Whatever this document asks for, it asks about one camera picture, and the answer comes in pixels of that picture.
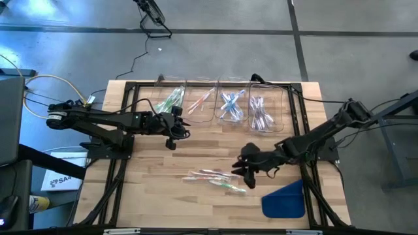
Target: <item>yellow object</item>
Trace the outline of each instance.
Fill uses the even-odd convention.
[[[50,206],[49,198],[43,196],[29,196],[29,212],[36,213],[36,212],[43,212],[44,210],[48,209]]]

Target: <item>metal stand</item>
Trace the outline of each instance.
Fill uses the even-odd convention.
[[[146,30],[146,28],[144,27],[144,25],[143,25],[143,23],[144,23],[144,21],[145,21],[145,19],[148,17],[148,15],[145,15],[145,17],[143,17],[143,19],[141,20],[141,22],[140,22],[140,25],[139,25],[139,27],[142,29],[142,31],[150,38],[150,39],[171,39],[171,35],[172,35],[172,32],[171,32],[171,30],[167,27],[167,26],[165,26],[165,24],[162,22],[162,21],[160,21],[160,22],[158,22],[159,24],[161,24],[161,26],[163,26],[170,34],[169,35],[162,35],[162,36],[151,36],[151,33],[149,32],[149,31],[147,31]]]
[[[86,169],[76,164],[69,163],[62,159],[51,157],[46,153],[42,153],[33,148],[29,148],[23,144],[19,144],[18,160],[31,160],[35,166],[39,166],[54,172],[72,176],[83,180]]]
[[[373,116],[373,123],[379,124],[380,127],[390,125],[389,120],[394,119],[418,119],[416,115],[397,115],[399,112],[411,107],[414,103],[418,102],[418,91],[405,95],[398,102],[384,109],[378,114]],[[394,183],[388,183],[382,185],[383,190],[397,189],[401,187],[407,187],[412,185],[418,185],[418,178],[413,176],[413,172],[408,164],[406,152],[398,148],[392,138],[387,133],[386,127],[381,128],[381,133],[385,139],[385,143],[389,153],[391,154],[393,164],[396,167],[396,171],[400,180]]]

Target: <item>blue dustpan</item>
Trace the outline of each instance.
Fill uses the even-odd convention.
[[[298,180],[261,199],[263,214],[269,218],[301,218],[305,214],[302,180]]]

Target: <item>black cable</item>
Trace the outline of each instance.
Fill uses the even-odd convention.
[[[373,127],[373,128],[361,130],[361,131],[358,131],[358,133],[365,132],[365,131],[371,131],[371,130],[379,129],[379,128],[382,128],[382,127],[391,127],[391,126],[395,126],[395,125],[418,125],[418,124],[414,124],[414,123],[394,123],[394,124],[383,125],[383,126],[379,126],[379,127]],[[348,135],[344,136],[342,139],[347,138],[348,136],[352,136],[354,134],[357,134],[357,133],[348,134]]]
[[[379,108],[380,106],[382,106],[382,105],[384,105],[384,104],[387,104],[388,102],[393,102],[393,101],[399,101],[400,99],[393,99],[393,100],[389,100],[389,101],[385,101],[385,102],[382,102],[382,103],[380,103],[380,104],[378,104],[378,105],[376,105],[374,108],[372,108],[370,111],[373,111],[373,110],[375,110],[376,108]]]
[[[382,106],[382,105],[384,105],[384,104],[387,104],[387,103],[389,103],[389,102],[393,102],[393,101],[399,101],[399,99],[392,99],[392,100],[389,100],[389,101],[385,101],[385,102],[382,102],[382,103],[380,103],[380,104],[378,104],[378,105],[376,105],[375,107],[373,107],[370,111],[371,112],[373,112],[373,110],[375,110],[376,108],[379,108],[380,106]],[[340,146],[340,147],[337,147],[337,148],[339,148],[339,149],[343,149],[343,148],[346,148],[346,147],[348,147],[351,143],[353,143],[354,142],[354,140],[356,139],[356,137],[357,137],[357,135],[359,134],[359,132],[360,132],[360,129],[355,133],[355,136],[350,140],[350,142],[348,142],[346,145],[344,145],[344,146]]]
[[[78,188],[78,190],[77,190],[76,196],[75,196],[75,198],[74,198],[74,203],[72,204],[72,207],[71,207],[70,216],[68,217],[67,222],[65,223],[65,226],[66,226],[66,227],[69,225],[70,220],[71,220],[71,218],[72,218],[72,214],[74,213],[74,209],[75,209],[75,206],[76,206],[76,204],[77,204],[77,198],[80,196],[80,193],[81,193],[81,188],[82,188],[82,186],[83,186],[83,183],[84,183],[84,181],[80,184],[80,187],[79,187],[79,188]]]
[[[28,93],[30,93],[30,94],[34,94],[34,95],[37,95],[37,96],[39,96],[39,97],[44,97],[44,98],[47,98],[47,99],[50,99],[50,100],[53,100],[53,101],[58,101],[58,102],[65,102],[65,101],[61,101],[61,100],[59,100],[59,99],[54,99],[54,98],[51,98],[51,97],[47,97],[47,96],[45,96],[45,95],[39,95],[39,94],[36,94],[36,93],[34,93],[34,92],[32,92],[32,91],[29,91],[29,90],[25,90],[26,92],[28,92]]]
[[[275,169],[275,171],[274,171],[274,173],[273,173],[273,177],[272,177],[272,176],[270,176],[270,174],[268,174],[268,172],[266,172],[266,175],[267,175],[267,177],[269,177],[270,179],[274,179],[274,178],[276,177],[276,173],[277,173],[277,171],[279,171],[279,170],[280,170],[280,168],[276,167],[276,169]]]
[[[340,170],[340,168],[337,166],[337,164],[333,161],[328,161],[329,163],[331,163],[335,169],[337,169],[338,173],[340,173],[340,178],[341,178],[341,183],[342,183],[342,189],[345,190],[346,188],[344,187],[344,177],[342,176],[342,172]]]
[[[139,14],[141,15],[141,21],[142,21],[144,18],[142,17],[141,9],[139,8],[139,6],[138,6],[138,9],[139,9]],[[146,46],[147,45],[147,42],[148,42],[148,39],[150,39],[150,37],[147,35],[147,38],[145,40],[145,53],[143,53],[142,55],[136,56],[133,59],[132,66],[131,66],[131,70],[128,71],[128,72],[124,72],[124,73],[121,73],[121,74],[117,75],[116,78],[115,78],[115,80],[117,80],[120,76],[123,76],[123,75],[126,75],[126,74],[130,74],[131,72],[133,72],[133,67],[135,66],[135,61],[137,59],[141,58],[142,56],[148,54],[148,49],[147,49],[147,46]]]
[[[301,97],[302,99],[307,100],[307,101],[323,102],[323,103],[334,103],[334,104],[344,104],[344,103],[346,102],[346,101],[322,101],[322,100],[309,99],[309,98],[304,97],[303,95],[299,95],[299,94],[296,92],[296,91],[297,91],[297,89],[295,89],[292,85],[291,85],[291,87],[293,88],[293,90],[291,90],[291,92],[292,92],[293,94],[295,94],[295,95],[297,95],[297,96],[299,96],[299,97]]]
[[[106,89],[100,89],[100,90],[97,90],[97,91],[93,91],[93,92],[90,94],[90,96],[92,96],[92,95],[94,95],[94,94],[96,94],[96,93],[98,93],[98,92],[102,92],[102,91],[106,91]]]
[[[128,106],[126,106],[125,108],[121,108],[121,109],[116,110],[116,111],[114,111],[114,112],[107,112],[107,113],[93,113],[93,112],[87,112],[87,111],[82,111],[82,110],[49,110],[49,112],[79,112],[79,113],[82,113],[82,114],[110,115],[110,114],[117,114],[118,112],[124,111],[124,110],[126,110],[126,109],[130,108],[132,105],[134,105],[134,104],[136,104],[136,103],[138,103],[138,102],[140,102],[140,101],[148,101],[148,104],[150,104],[150,108],[151,108],[152,112],[153,112],[155,115],[157,115],[157,112],[154,110],[154,107],[152,106],[151,101],[150,101],[149,99],[147,99],[147,98],[139,99],[139,100],[137,100],[137,101],[133,102],[132,104],[130,104],[130,105],[128,105]]]
[[[26,98],[26,97],[24,97],[25,99],[27,99],[27,100],[29,100],[29,101],[32,101],[32,102],[35,102],[35,103],[37,103],[37,104],[41,104],[41,105],[44,105],[44,106],[47,106],[47,107],[49,107],[49,105],[47,105],[47,104],[44,104],[44,103],[41,103],[41,102],[39,102],[39,101],[34,101],[34,100],[31,100],[31,99],[29,99],[29,98]]]

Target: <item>black metal frame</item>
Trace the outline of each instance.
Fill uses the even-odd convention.
[[[163,76],[160,76],[158,81],[156,81],[156,83],[153,82],[126,82],[125,84],[125,89],[124,89],[124,93],[123,93],[123,99],[122,99],[122,104],[121,104],[121,108],[125,108],[127,106],[128,103],[128,96],[130,94],[130,92],[133,91],[133,100],[132,102],[135,102],[138,100],[139,98],[139,91],[141,87],[154,87],[155,84],[159,84],[161,80],[164,80]],[[199,83],[199,82],[188,82],[188,85],[190,84],[193,87],[197,87],[197,86],[207,86],[207,83]],[[165,86],[177,86],[178,84],[173,82],[173,83],[167,83],[165,84]],[[304,126],[304,132],[308,132],[309,131],[309,123],[308,123],[308,115],[306,113],[306,107],[305,107],[305,103],[304,103],[304,99],[302,98],[303,96],[303,92],[302,92],[302,85],[301,83],[275,83],[275,86],[280,86],[283,89],[285,89],[287,91],[287,94],[289,96],[289,104],[290,104],[290,109],[291,109],[291,116],[292,116],[292,123],[293,123],[293,130],[295,132],[295,135],[300,135],[300,130],[299,130],[299,126],[298,126],[298,117],[297,117],[297,109],[296,109],[296,104],[295,104],[295,95],[294,93],[297,93],[298,96],[298,103],[300,105],[300,113],[302,116],[302,122],[303,122],[303,126]],[[223,82],[222,83],[222,87],[237,87],[237,86],[247,86],[247,84],[237,84],[234,82]],[[131,112],[135,112],[136,111],[136,106],[132,106],[131,107]],[[110,187],[110,185],[112,184],[113,180],[113,176],[114,176],[114,171],[115,171],[115,166],[116,166],[116,161],[117,160],[110,160],[110,164],[109,164],[109,169],[108,169],[108,175],[106,178],[106,184],[105,184],[105,188],[104,191],[106,192],[108,190],[108,188]],[[123,171],[125,171],[126,168],[126,162],[127,160],[121,160],[121,166],[120,166],[120,170],[122,169]],[[301,172],[306,171],[306,166],[305,165],[301,165],[300,166],[300,170]],[[315,184],[316,187],[318,187],[319,192],[321,192],[321,186],[320,186],[320,182],[319,182],[319,175],[318,175],[318,171],[317,171],[317,166],[316,164],[314,164],[312,166],[312,173],[313,173],[313,182]],[[115,196],[115,201],[114,201],[114,206],[112,208],[112,215],[111,215],[111,219],[109,220],[109,223],[112,225],[116,226],[116,221],[118,218],[118,213],[119,213],[119,207],[120,207],[120,199],[121,199],[121,192],[123,189],[123,178],[124,178],[124,173],[123,176],[121,177],[121,182],[118,185],[118,188],[116,189],[116,196]],[[315,217],[314,217],[314,209],[312,207],[312,200],[311,200],[311,196],[310,196],[310,189],[308,187],[308,184],[304,183],[304,195],[305,195],[305,203],[306,203],[306,210],[307,210],[307,214],[308,214],[308,219],[309,219],[309,226],[315,226],[318,225]],[[105,223],[106,220],[106,212],[107,212],[107,204],[108,202],[106,202],[106,204],[104,205],[103,209],[100,212],[100,216],[99,216],[99,225],[102,225]],[[320,211],[320,215],[321,215],[321,225],[327,226],[327,217],[325,215],[324,209],[322,208],[322,206],[319,207],[319,211]],[[229,229],[228,233],[235,231],[234,229]],[[267,231],[267,232],[272,232],[272,233],[277,233],[277,232],[283,232],[285,230],[277,230],[277,229],[268,229],[268,230],[254,230],[254,233],[257,232],[262,232],[262,231]]]
[[[39,166],[54,172],[72,176],[83,180],[86,169],[76,164],[69,163],[63,159],[51,157],[50,155],[40,152],[36,149],[19,144],[17,161],[31,160],[35,166]]]
[[[392,119],[418,119],[416,115],[397,115],[399,112],[413,106],[418,102],[418,90],[413,93],[404,95],[398,102],[390,105],[388,108],[373,115],[371,124],[377,123],[380,127],[381,133],[385,140],[389,154],[392,157],[393,165],[396,168],[396,173],[399,180],[394,183],[387,183],[382,185],[381,188],[384,191],[390,189],[397,189],[401,187],[407,187],[412,185],[418,185],[418,177],[414,177],[411,172],[408,160],[406,159],[406,153],[399,149],[393,139],[388,135],[385,125],[389,125],[388,120]]]
[[[161,24],[161,26],[163,26],[169,32],[169,35],[152,36],[151,32],[148,31],[143,25],[143,23],[144,23],[144,21],[147,17],[148,17],[148,15],[145,15],[144,18],[141,20],[141,22],[139,24],[139,27],[147,35],[147,37],[149,37],[151,39],[171,39],[172,31],[167,26],[165,26],[165,24],[163,22],[159,22],[159,24]]]

